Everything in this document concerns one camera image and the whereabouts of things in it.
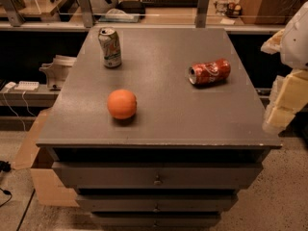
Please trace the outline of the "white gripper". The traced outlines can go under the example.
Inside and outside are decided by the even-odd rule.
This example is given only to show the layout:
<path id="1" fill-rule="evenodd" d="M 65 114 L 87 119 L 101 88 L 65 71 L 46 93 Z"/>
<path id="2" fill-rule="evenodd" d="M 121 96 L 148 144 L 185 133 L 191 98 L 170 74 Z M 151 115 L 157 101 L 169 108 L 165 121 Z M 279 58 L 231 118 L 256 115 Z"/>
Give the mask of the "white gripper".
<path id="1" fill-rule="evenodd" d="M 264 115 L 263 129 L 279 134 L 308 104 L 308 2 L 285 30 L 279 30 L 263 43 L 261 51 L 271 55 L 280 51 L 281 62 L 294 69 L 286 77 L 277 76 L 274 80 Z"/>

